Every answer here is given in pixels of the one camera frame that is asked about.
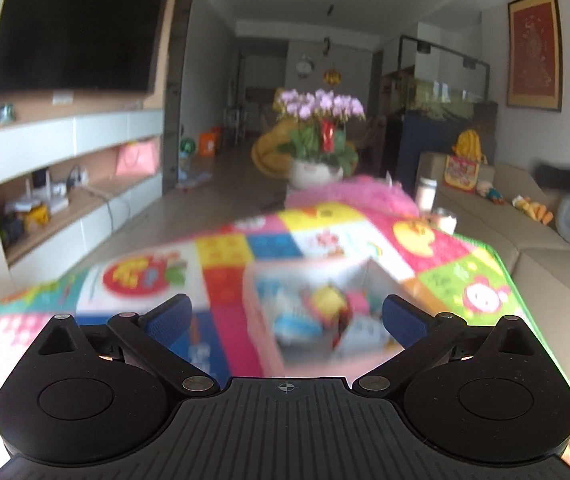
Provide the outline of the yellow black toy figure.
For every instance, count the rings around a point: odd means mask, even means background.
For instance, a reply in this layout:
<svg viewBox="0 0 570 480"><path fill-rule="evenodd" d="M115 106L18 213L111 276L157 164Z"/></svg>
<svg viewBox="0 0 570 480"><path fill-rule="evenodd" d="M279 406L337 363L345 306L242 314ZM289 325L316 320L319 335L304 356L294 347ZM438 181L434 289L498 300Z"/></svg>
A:
<svg viewBox="0 0 570 480"><path fill-rule="evenodd" d="M306 292L303 303L310 313L324 325L330 325L341 315L350 314L347 295L332 284L323 285Z"/></svg>

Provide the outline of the white usb battery charger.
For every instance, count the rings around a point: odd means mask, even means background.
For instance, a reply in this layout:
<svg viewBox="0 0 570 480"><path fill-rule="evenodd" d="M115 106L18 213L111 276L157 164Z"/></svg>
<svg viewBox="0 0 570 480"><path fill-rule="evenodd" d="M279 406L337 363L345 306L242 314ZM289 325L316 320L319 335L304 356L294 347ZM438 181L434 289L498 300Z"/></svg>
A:
<svg viewBox="0 0 570 480"><path fill-rule="evenodd" d="M381 320L357 315L342 332L335 352L340 356L356 356L385 350L391 341L392 337Z"/></svg>

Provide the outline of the colourful cartoon play mat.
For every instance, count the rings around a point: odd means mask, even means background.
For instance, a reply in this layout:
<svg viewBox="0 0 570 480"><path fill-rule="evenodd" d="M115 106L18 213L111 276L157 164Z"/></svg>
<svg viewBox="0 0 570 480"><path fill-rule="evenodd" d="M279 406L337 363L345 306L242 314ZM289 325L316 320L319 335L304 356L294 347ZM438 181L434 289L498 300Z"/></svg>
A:
<svg viewBox="0 0 570 480"><path fill-rule="evenodd" d="M496 253L329 203L0 300L0 479L570 479Z"/></svg>

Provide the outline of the yellow cartoon bag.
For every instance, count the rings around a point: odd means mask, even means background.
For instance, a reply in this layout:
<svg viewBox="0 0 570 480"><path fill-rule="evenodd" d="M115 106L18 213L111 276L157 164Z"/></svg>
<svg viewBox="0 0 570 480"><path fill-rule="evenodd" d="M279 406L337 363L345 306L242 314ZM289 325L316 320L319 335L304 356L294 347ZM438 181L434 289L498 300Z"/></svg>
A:
<svg viewBox="0 0 570 480"><path fill-rule="evenodd" d="M473 193L479 179L482 164L486 163L481 140L474 129L463 131L452 146L452 154L446 156L443 183L449 188Z"/></svg>

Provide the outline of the beige sofa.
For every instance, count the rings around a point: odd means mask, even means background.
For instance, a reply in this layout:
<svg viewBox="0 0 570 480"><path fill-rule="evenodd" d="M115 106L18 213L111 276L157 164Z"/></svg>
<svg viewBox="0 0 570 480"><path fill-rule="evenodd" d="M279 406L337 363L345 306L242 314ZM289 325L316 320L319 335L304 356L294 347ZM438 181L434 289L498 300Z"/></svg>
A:
<svg viewBox="0 0 570 480"><path fill-rule="evenodd" d="M498 252L570 379L570 244L512 205L494 205L445 185L445 159L445 154L421 154L417 175L439 182L436 204L456 214L457 233Z"/></svg>

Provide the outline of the pink cardboard box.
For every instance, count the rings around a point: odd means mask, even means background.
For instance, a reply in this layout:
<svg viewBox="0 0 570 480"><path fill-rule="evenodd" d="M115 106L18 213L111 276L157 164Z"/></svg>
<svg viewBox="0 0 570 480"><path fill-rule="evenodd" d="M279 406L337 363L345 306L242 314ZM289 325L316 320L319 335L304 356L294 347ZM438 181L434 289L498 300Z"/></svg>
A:
<svg viewBox="0 0 570 480"><path fill-rule="evenodd" d="M353 382L402 350L382 322L390 295L411 298L372 258L248 266L242 302L262 373Z"/></svg>

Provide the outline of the white thermos cup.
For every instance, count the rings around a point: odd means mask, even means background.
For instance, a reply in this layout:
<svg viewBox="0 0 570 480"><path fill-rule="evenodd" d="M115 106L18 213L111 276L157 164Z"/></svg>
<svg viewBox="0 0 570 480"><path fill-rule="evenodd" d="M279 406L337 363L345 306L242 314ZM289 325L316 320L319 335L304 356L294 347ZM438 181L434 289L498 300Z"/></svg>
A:
<svg viewBox="0 0 570 480"><path fill-rule="evenodd" d="M416 186L415 203L422 214L432 211L436 200L438 181L420 177Z"/></svg>

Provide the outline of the blue tissue packet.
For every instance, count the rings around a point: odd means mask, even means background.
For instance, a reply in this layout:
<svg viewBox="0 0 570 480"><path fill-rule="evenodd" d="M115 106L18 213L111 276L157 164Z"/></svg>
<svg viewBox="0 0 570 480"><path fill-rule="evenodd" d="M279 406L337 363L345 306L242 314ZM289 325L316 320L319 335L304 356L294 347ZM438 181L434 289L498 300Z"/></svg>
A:
<svg viewBox="0 0 570 480"><path fill-rule="evenodd" d="M310 344L323 336L322 323L311 314L299 289L263 280L257 284L257 293L265 324L283 346Z"/></svg>

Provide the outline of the pink blanket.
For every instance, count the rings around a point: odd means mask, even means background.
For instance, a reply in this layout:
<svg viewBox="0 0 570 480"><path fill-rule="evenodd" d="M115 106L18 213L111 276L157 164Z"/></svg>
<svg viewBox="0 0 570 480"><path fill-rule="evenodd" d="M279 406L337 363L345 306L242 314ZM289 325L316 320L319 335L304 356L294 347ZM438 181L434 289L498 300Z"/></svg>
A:
<svg viewBox="0 0 570 480"><path fill-rule="evenodd" d="M312 186L305 190L290 192L285 200L286 209L302 209L326 203L340 203L355 209L417 218L420 211L411 196L399 182L385 179L356 176L325 185Z"/></svg>

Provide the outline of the glass fish tank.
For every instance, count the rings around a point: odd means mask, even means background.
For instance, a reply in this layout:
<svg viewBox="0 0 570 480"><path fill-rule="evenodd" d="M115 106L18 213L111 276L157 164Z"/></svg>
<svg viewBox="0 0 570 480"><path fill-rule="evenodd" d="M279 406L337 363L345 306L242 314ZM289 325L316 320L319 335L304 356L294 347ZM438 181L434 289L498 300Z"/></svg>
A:
<svg viewBox="0 0 570 480"><path fill-rule="evenodd" d="M495 116L491 66L475 55L403 34L388 60L391 70L380 78L379 114L422 115L440 122L482 122Z"/></svg>

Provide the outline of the white wifi router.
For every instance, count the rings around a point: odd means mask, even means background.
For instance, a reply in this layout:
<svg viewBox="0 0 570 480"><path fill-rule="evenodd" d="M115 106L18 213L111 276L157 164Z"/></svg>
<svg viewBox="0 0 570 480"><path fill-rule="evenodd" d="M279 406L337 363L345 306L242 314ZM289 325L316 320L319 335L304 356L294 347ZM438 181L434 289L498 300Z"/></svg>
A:
<svg viewBox="0 0 570 480"><path fill-rule="evenodd" d="M4 206L5 214L26 214L34 208L45 206L52 216L69 207L67 183L53 181L50 170L44 171L44 184L37 188L32 178L24 180L24 193Z"/></svg>

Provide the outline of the pink gift bag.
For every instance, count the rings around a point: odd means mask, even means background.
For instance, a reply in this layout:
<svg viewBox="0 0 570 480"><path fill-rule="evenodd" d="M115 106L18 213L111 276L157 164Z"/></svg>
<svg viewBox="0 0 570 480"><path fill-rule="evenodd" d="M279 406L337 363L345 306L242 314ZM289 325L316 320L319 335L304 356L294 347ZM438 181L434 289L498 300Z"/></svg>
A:
<svg viewBox="0 0 570 480"><path fill-rule="evenodd" d="M143 177L156 174L160 167L157 140L131 142L118 149L116 176Z"/></svg>

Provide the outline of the orange box on floor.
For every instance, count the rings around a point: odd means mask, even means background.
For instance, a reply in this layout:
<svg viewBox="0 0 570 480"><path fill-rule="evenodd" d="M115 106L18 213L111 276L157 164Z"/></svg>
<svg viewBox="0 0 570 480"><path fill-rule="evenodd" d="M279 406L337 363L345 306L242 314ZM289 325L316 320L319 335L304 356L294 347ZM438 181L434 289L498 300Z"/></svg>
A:
<svg viewBox="0 0 570 480"><path fill-rule="evenodd" d="M198 155L200 157L214 157L221 145L222 130L212 128L200 133L198 138Z"/></svg>

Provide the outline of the yellow giant plush bear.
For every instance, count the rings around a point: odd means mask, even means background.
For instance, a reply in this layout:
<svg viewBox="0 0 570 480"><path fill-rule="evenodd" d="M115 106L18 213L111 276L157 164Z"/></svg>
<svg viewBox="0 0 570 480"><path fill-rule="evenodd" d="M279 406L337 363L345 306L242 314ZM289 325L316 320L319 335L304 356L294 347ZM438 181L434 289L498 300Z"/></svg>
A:
<svg viewBox="0 0 570 480"><path fill-rule="evenodd" d="M326 151L320 124L289 119L281 120L253 143L251 158L262 174L274 179L289 178L294 162L325 165L341 171L343 177L351 177L358 166L358 153L343 130L334 129L332 149Z"/></svg>

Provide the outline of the pink orchid flower pot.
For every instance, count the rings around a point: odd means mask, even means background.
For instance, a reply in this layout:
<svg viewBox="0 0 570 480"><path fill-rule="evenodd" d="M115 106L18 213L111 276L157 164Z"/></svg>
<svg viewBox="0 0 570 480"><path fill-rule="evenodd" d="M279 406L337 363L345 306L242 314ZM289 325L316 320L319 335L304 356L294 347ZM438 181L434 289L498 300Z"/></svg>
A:
<svg viewBox="0 0 570 480"><path fill-rule="evenodd" d="M358 152L347 140L347 125L352 119L365 119L358 98L323 89L314 93L282 90L276 94L274 108L280 119L292 123L287 141L278 149L290 156L292 188L315 188L354 174Z"/></svg>

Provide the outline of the black television screen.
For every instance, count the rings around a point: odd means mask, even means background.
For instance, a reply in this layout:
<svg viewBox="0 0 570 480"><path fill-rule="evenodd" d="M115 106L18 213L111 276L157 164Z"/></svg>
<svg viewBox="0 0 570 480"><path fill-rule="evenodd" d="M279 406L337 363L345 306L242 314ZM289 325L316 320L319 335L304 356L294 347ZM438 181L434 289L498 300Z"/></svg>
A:
<svg viewBox="0 0 570 480"><path fill-rule="evenodd" d="M4 0L0 93L144 92L166 0Z"/></svg>

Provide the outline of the red framed wall picture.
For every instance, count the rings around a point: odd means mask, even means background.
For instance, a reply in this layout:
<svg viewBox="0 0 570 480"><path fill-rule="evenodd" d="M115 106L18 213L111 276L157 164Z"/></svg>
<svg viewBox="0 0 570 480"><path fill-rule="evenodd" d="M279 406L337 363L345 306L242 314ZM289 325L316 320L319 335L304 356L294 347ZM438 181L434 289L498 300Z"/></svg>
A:
<svg viewBox="0 0 570 480"><path fill-rule="evenodd" d="M532 110L562 110L562 24L558 0L508 4L506 103Z"/></svg>

